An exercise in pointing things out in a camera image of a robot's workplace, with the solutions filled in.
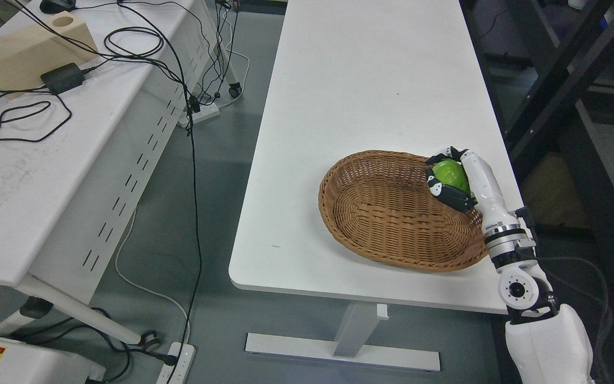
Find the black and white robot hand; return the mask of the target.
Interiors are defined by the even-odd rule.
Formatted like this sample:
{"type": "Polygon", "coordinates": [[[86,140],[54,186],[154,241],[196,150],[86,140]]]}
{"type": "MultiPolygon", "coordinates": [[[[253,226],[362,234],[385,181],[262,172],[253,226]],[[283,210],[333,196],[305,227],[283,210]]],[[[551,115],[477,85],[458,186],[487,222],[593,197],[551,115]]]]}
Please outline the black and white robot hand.
{"type": "Polygon", "coordinates": [[[459,212],[477,209],[482,214],[484,233],[499,227],[518,228],[519,220],[505,207],[505,200],[492,168],[471,150],[448,147],[427,158],[426,182],[439,202],[459,212]],[[437,167],[447,160],[456,161],[466,175],[468,191],[463,191],[439,177],[437,167]]]}

